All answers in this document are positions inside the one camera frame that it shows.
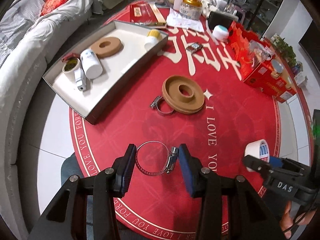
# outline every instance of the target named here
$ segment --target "television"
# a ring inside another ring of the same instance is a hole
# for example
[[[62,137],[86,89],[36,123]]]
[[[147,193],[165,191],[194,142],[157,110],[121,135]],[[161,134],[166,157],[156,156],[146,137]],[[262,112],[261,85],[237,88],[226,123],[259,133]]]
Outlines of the television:
[[[320,73],[320,30],[313,21],[299,41],[299,44],[308,54]]]

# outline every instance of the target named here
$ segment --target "cable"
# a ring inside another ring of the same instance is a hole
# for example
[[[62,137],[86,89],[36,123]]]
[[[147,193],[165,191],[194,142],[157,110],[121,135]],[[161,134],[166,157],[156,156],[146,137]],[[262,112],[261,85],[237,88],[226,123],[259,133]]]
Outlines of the cable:
[[[309,207],[309,209],[307,210],[307,212],[305,212],[305,213],[303,214],[303,216],[302,216],[298,221],[296,221],[295,223],[293,223],[292,226],[290,226],[290,227],[287,228],[286,230],[283,230],[283,233],[286,233],[286,232],[290,231],[292,228],[294,228],[296,225],[298,225],[298,224],[306,217],[306,215],[311,211],[311,209],[312,209],[313,204],[315,203],[315,201],[316,201],[316,197],[315,197],[315,199],[313,200],[313,202],[312,202],[312,204],[310,205],[310,207]]]

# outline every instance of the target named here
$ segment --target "round table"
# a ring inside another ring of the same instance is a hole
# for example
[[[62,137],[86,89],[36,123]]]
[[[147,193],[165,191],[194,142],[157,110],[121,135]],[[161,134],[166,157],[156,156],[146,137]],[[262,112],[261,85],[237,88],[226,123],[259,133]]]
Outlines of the round table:
[[[164,17],[169,10],[161,9]],[[129,7],[108,20],[129,21]],[[216,46],[208,35],[168,27],[165,48],[140,70],[117,94],[99,122],[91,125],[70,109],[70,128],[76,157],[85,176],[96,175],[123,156],[129,143],[137,147],[156,140],[169,149],[186,143],[192,156],[219,175],[244,175],[260,196],[265,188],[258,173],[241,163],[246,145],[264,138],[270,155],[278,157],[280,119],[277,102],[244,84],[234,67],[232,49]],[[199,42],[204,48],[194,55],[185,47]],[[161,95],[162,83],[171,75],[196,81],[205,102],[196,114],[175,112],[161,116],[150,108]],[[146,170],[160,170],[166,159],[159,146],[139,152]],[[223,198],[222,232],[228,230],[228,209]],[[180,166],[170,174],[150,177],[136,167],[129,191],[114,199],[117,218],[133,231],[151,239],[193,239],[200,212],[200,199],[186,191]]]

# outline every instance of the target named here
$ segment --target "white connector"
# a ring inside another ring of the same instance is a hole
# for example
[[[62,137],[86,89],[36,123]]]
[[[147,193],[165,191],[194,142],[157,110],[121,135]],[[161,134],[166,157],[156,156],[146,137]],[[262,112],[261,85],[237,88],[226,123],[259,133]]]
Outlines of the white connector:
[[[79,91],[83,92],[86,89],[86,76],[82,68],[79,68],[75,71],[75,80],[76,85]]]

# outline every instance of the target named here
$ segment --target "jar with gold lid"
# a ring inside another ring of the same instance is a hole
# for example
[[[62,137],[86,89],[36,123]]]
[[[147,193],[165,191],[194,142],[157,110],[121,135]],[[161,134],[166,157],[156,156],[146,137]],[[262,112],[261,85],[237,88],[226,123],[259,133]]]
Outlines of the jar with gold lid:
[[[179,12],[185,18],[199,20],[202,13],[202,3],[199,0],[182,0]]]

